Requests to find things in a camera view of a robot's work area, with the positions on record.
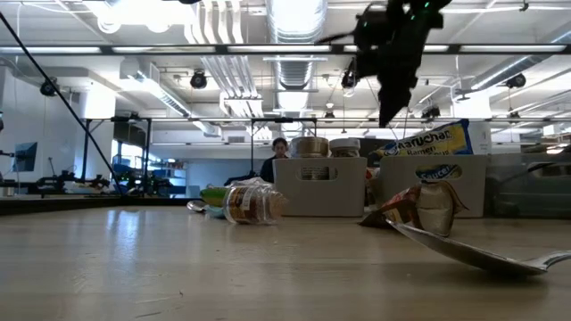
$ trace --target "snack wrapper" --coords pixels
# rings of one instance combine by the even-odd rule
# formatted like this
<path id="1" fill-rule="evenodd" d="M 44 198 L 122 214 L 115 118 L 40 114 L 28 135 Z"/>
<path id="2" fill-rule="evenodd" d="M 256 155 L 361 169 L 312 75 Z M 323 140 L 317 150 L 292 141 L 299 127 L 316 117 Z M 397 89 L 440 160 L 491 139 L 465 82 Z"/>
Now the snack wrapper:
<path id="1" fill-rule="evenodd" d="M 375 153 L 378 157 L 472 154 L 468 125 L 468 119 L 461 119 L 415 136 L 394 141 L 379 148 Z"/>
<path id="2" fill-rule="evenodd" d="M 360 224 L 389 227 L 386 219 L 435 233 L 450 234 L 454 215 L 466 210 L 454 188 L 445 181 L 423 182 L 398 194 L 368 216 Z"/>

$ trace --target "glass jar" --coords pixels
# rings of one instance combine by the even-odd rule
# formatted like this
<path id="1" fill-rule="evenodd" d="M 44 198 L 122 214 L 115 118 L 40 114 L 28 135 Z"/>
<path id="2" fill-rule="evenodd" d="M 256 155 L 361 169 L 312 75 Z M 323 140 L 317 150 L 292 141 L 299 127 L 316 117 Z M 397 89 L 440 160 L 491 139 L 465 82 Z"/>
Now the glass jar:
<path id="1" fill-rule="evenodd" d="M 226 219 L 238 224 L 276 224 L 287 204 L 272 185 L 242 185 L 228 188 L 223 209 Z"/>

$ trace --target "wooden table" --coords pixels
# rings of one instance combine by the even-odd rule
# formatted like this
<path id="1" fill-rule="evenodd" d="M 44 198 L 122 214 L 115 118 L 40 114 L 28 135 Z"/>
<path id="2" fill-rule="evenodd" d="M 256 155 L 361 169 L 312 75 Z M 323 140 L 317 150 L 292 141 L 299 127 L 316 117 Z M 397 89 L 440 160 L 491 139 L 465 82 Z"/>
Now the wooden table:
<path id="1" fill-rule="evenodd" d="M 502 280 L 355 219 L 233 226 L 180 208 L 0 218 L 0 320 L 569 320 L 571 263 Z M 570 222 L 457 220 L 514 258 Z"/>

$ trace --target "spoon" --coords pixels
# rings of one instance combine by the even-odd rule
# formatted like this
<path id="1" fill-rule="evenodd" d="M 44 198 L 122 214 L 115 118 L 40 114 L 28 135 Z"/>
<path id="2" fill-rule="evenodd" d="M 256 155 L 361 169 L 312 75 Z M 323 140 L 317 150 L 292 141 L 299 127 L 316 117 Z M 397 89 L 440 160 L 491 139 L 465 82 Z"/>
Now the spoon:
<path id="1" fill-rule="evenodd" d="M 206 210 L 206 209 L 204 208 L 204 203 L 202 203 L 202 202 L 190 201 L 190 202 L 186 205 L 186 207 L 187 207 L 189 210 L 193 210 L 193 211 L 196 212 L 196 213 L 204 213 L 204 211 Z"/>
<path id="2" fill-rule="evenodd" d="M 451 259 L 486 271 L 510 276 L 538 276 L 562 260 L 571 259 L 571 251 L 557 251 L 536 259 L 517 260 L 478 249 L 412 226 L 386 220 L 397 231 L 427 248 Z"/>

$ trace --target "white storage bin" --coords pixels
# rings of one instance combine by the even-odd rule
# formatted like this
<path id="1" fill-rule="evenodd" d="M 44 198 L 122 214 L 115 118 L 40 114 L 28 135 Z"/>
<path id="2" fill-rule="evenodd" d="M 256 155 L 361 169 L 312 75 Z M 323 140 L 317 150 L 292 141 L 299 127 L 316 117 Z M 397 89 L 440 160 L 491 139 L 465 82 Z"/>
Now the white storage bin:
<path id="1" fill-rule="evenodd" d="M 274 160 L 276 189 L 288 200 L 286 216 L 361 217 L 365 158 Z"/>
<path id="2" fill-rule="evenodd" d="M 374 183 L 378 201 L 386 202 L 397 193 L 420 183 L 419 171 L 425 167 L 453 165 L 459 167 L 456 177 L 428 178 L 443 180 L 452 186 L 459 199 L 468 208 L 456 218 L 481 218 L 484 215 L 485 155 L 451 156 L 389 156 L 381 160 L 379 176 Z"/>

